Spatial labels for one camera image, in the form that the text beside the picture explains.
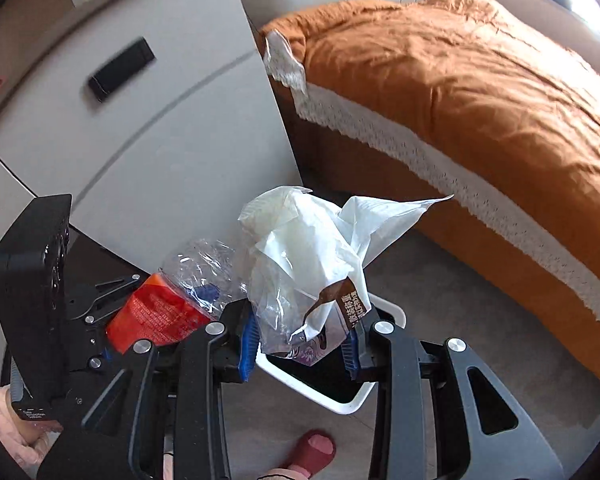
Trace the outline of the person's left hand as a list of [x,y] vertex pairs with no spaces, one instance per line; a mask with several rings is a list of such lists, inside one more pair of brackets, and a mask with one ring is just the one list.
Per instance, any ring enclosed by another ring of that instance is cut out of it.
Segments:
[[38,467],[61,431],[58,422],[21,419],[12,408],[9,386],[0,387],[0,441],[29,477],[36,476]]

